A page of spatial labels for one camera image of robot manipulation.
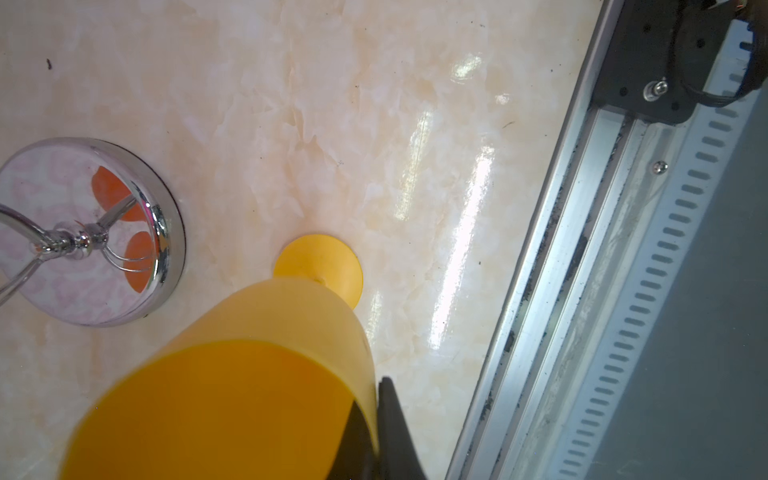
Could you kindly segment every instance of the round metal base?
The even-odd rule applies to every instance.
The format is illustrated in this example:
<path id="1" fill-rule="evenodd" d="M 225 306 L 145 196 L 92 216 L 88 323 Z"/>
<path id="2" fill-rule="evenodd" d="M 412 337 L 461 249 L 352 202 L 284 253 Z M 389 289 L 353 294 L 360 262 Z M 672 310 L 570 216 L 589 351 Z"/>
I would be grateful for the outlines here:
<path id="1" fill-rule="evenodd" d="M 109 227 L 103 246 L 43 263 L 21 294 L 68 323 L 129 322 L 173 292 L 186 241 L 167 187 L 130 151 L 90 138 L 52 138 L 14 154 L 0 168 L 0 204 L 43 229 L 86 230 L 127 196 L 135 205 Z M 0 269 L 7 277 L 34 255 L 28 239 L 0 223 Z"/>

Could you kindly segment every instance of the metal frame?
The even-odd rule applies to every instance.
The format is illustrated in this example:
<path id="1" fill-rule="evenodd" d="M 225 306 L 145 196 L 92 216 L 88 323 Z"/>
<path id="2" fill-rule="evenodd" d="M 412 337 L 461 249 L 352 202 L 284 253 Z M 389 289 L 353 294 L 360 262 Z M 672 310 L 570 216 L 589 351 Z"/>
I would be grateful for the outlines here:
<path id="1" fill-rule="evenodd" d="M 598 23 L 590 41 L 587 57 L 582 65 L 576 89 L 566 114 L 565 123 L 558 138 L 553 161 L 547 172 L 545 185 L 539 197 L 520 259 L 515 268 L 515 275 L 502 308 L 501 317 L 488 349 L 488 354 L 485 357 L 478 385 L 475 388 L 462 433 L 458 438 L 453 458 L 446 474 L 447 480 L 483 478 L 483 475 L 486 473 L 485 478 L 487 478 L 491 473 L 488 470 L 488 465 L 490 465 L 490 468 L 493 468 L 500 455 L 509 422 L 498 425 L 504 430 L 504 435 L 501 435 L 501 438 L 499 438 L 499 430 L 496 428 L 489 435 L 485 434 L 485 429 L 482 427 L 490 425 L 490 422 L 481 425 L 481 417 L 487 409 L 489 400 L 494 401 L 491 397 L 492 387 L 495 383 L 494 379 L 497 375 L 499 364 L 505 355 L 513 323 L 515 323 L 515 319 L 521 311 L 524 294 L 528 288 L 537 260 L 539 260 L 539 250 L 542 242 L 545 241 L 545 234 L 550 227 L 551 217 L 553 214 L 558 215 L 555 205 L 561 188 L 565 185 L 568 169 L 574 157 L 573 153 L 577 147 L 582 126 L 588 114 L 591 93 L 594 89 L 600 66 L 605 57 L 622 5 L 622 0 L 607 0 L 604 2 L 598 17 Z M 579 179 L 576 179 L 574 184 L 578 184 L 579 181 Z M 574 228 L 578 228 L 578 233 L 580 233 L 583 226 L 584 224 L 582 223 Z M 571 254 L 575 251 L 575 247 L 576 244 L 573 245 Z M 548 281 L 546 273 L 542 272 L 542 274 L 545 276 L 542 277 L 540 275 L 537 284 L 544 286 Z M 554 302 L 552 305 L 545 303 L 545 308 L 552 306 L 554 306 Z M 545 326 L 549 321 L 549 314 L 540 316 L 535 311 L 532 311 L 525 318 L 527 321 L 520 325 L 518 341 L 513 347 L 514 352 L 517 353 L 515 367 L 513 371 L 508 371 L 508 375 L 505 375 L 506 382 L 513 382 L 516 385 L 514 388 L 511 387 L 505 390 L 505 405 L 514 405 L 519 399 L 520 395 L 515 396 L 515 392 L 519 391 L 521 393 L 521 385 L 525 383 L 525 379 L 528 377 L 528 373 L 534 364 L 538 346 L 541 342 L 541 332 L 544 331 L 542 325 Z M 496 408 L 496 412 L 496 416 L 503 415 L 505 418 L 510 416 L 508 412 L 502 412 L 499 407 Z"/>
<path id="2" fill-rule="evenodd" d="M 545 477 L 542 471 L 546 466 L 545 459 L 553 455 L 576 396 L 572 387 L 576 386 L 578 390 L 586 375 L 588 366 L 583 366 L 581 360 L 591 358 L 589 352 L 593 353 L 597 348 L 606 325 L 603 313 L 612 310 L 640 243 L 637 237 L 642 237 L 659 193 L 669 178 L 668 175 L 652 174 L 650 167 L 660 159 L 674 162 L 685 131 L 684 126 L 675 129 L 652 124 L 643 134 L 624 191 L 596 257 L 589 260 L 589 269 L 589 247 L 584 253 L 584 262 L 576 277 L 583 273 L 587 277 L 586 284 L 574 314 L 568 319 L 570 326 L 561 350 L 553 352 L 557 359 L 548 376 L 544 395 L 537 400 L 538 409 L 526 432 L 522 450 L 514 465 L 510 465 L 513 467 L 511 478 Z M 630 154 L 627 147 L 625 154 Z M 557 338 L 558 331 L 555 330 L 553 341 Z"/>
<path id="3" fill-rule="evenodd" d="M 535 358 L 623 124 L 624 116 L 614 112 L 594 110 L 588 115 L 586 138 L 578 149 L 578 162 L 572 166 L 572 174 L 564 185 L 564 198 L 558 202 L 562 210 L 559 215 L 557 210 L 554 212 L 558 215 L 557 223 L 549 229 L 551 239 L 545 239 L 547 250 L 539 260 L 541 270 L 538 278 L 533 278 L 531 295 L 524 299 L 528 305 L 519 313 L 517 341 L 508 361 L 500 365 L 497 373 L 498 391 L 485 427 L 478 432 L 475 461 L 468 468 L 467 478 L 491 477 L 518 411 L 516 405 L 525 403 L 521 397 L 529 374 L 537 375 L 533 369 Z"/>
<path id="4" fill-rule="evenodd" d="M 523 449 L 525 439 L 528 437 L 528 430 L 534 421 L 541 398 L 545 394 L 550 373 L 554 368 L 555 360 L 557 360 L 565 337 L 568 334 L 576 307 L 581 300 L 581 295 L 584 293 L 587 280 L 592 272 L 592 266 L 598 257 L 598 252 L 608 232 L 608 227 L 611 224 L 611 219 L 618 205 L 624 185 L 627 182 L 632 164 L 640 149 L 646 128 L 647 125 L 644 122 L 634 120 L 624 129 L 624 135 L 617 146 L 616 154 L 619 154 L 618 160 L 611 165 L 614 171 L 606 175 L 610 180 L 604 183 L 604 189 L 598 193 L 598 200 L 595 201 L 594 205 L 598 212 L 595 214 L 594 222 L 588 225 L 591 228 L 588 234 L 589 241 L 584 248 L 580 266 L 574 275 L 571 287 L 568 289 L 568 294 L 557 315 L 551 336 L 552 340 L 547 346 L 544 358 L 531 385 L 531 391 L 527 395 L 525 403 L 521 404 L 521 414 L 515 427 L 511 430 L 508 444 L 503 448 L 505 454 L 501 460 L 499 478 L 509 478 L 511 476 L 512 470 Z"/>
<path id="5" fill-rule="evenodd" d="M 749 53 L 740 45 L 751 38 L 746 23 L 732 22 L 707 82 L 708 91 L 728 95 L 738 88 L 749 61 Z M 634 261 L 621 293 L 608 310 L 607 324 L 595 332 L 601 341 L 578 360 L 588 371 L 583 381 L 573 383 L 578 395 L 572 404 L 560 408 L 563 430 L 552 459 L 542 452 L 545 478 L 571 480 L 588 473 L 757 95 L 753 91 L 726 108 L 695 110 L 650 223 L 637 232 L 642 241 L 637 253 L 632 252 Z"/>

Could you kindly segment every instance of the chrome rod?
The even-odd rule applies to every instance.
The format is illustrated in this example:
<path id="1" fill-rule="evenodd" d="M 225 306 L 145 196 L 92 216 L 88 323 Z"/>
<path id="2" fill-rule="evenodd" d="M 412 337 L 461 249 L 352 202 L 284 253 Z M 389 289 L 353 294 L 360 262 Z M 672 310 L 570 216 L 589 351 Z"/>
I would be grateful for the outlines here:
<path id="1" fill-rule="evenodd" d="M 102 250 L 102 251 L 101 251 L 101 253 L 104 255 L 104 259 L 105 259 L 106 261 L 108 261 L 108 262 L 109 262 L 109 263 L 110 263 L 112 266 L 114 266 L 115 268 L 117 268 L 117 269 L 119 269 L 119 270 L 123 270 L 124 272 L 129 272 L 129 273 L 141 273 L 141 272 L 147 272 L 147 271 L 149 271 L 149 270 L 151 270 L 151 269 L 152 269 L 152 267 L 151 267 L 151 266 L 148 266 L 147 268 L 143 268 L 143 269 L 141 269 L 141 270 L 135 270 L 135 269 L 131 269 L 131 268 L 125 268 L 124 266 L 118 265 L 118 264 L 117 264 L 117 262 L 115 262 L 115 261 L 112 259 L 112 257 L 110 257 L 109 255 L 107 255 L 107 251 L 106 251 L 106 250 Z"/>
<path id="2" fill-rule="evenodd" d="M 44 246 L 50 242 L 48 234 L 32 220 L 10 207 L 0 204 L 0 222 L 23 235 L 35 245 Z"/>
<path id="3" fill-rule="evenodd" d="M 146 257 L 139 257 L 139 258 L 125 258 L 121 257 L 120 255 L 117 255 L 114 250 L 112 250 L 109 245 L 104 245 L 104 251 L 109 253 L 109 255 L 117 260 L 122 260 L 124 262 L 141 262 L 142 260 L 149 260 L 152 258 L 151 255 L 147 255 Z"/>
<path id="4" fill-rule="evenodd" d="M 0 288 L 0 306 L 8 301 L 8 299 L 11 298 L 14 293 L 16 293 L 16 290 L 20 289 L 22 285 L 27 283 L 29 277 L 32 276 L 32 274 L 38 269 L 39 266 L 43 264 L 43 262 L 44 260 L 42 259 L 41 255 L 38 254 L 35 258 L 32 259 L 31 262 L 27 263 L 27 266 L 25 266 L 21 272 L 17 273 L 10 282 L 6 283 L 2 288 Z"/>
<path id="5" fill-rule="evenodd" d="M 112 226 L 120 220 L 128 211 L 136 204 L 136 198 L 133 195 L 128 195 L 123 200 L 117 202 L 107 213 L 98 219 L 99 227 L 104 230 L 109 230 Z"/>

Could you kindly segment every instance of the black mounting bracket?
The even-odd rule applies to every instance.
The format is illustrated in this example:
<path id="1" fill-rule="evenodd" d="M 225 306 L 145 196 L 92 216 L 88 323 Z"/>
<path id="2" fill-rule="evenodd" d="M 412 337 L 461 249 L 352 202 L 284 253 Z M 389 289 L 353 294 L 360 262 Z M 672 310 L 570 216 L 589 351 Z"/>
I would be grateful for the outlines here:
<path id="1" fill-rule="evenodd" d="M 704 8 L 694 18 L 694 31 L 680 46 L 685 76 L 703 89 L 723 44 L 730 21 L 732 2 Z M 613 38 L 594 88 L 593 101 L 646 121 L 679 124 L 694 112 L 696 101 L 674 77 L 673 46 L 685 0 L 627 0 L 621 9 Z M 666 93 L 648 101 L 644 91 L 665 80 Z"/>

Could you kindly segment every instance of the marble floor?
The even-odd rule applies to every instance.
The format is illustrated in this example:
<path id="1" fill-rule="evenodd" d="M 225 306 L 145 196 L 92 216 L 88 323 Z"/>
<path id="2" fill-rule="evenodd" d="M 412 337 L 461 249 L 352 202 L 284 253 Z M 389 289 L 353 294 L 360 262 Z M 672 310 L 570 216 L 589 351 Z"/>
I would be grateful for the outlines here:
<path id="1" fill-rule="evenodd" d="M 600 6 L 4 1 L 0 158 L 59 136 L 128 148 L 176 197 L 188 253 L 127 325 L 0 308 L 0 478 L 54 478 L 91 402 L 304 233 L 359 256 L 377 375 L 442 478 Z"/>

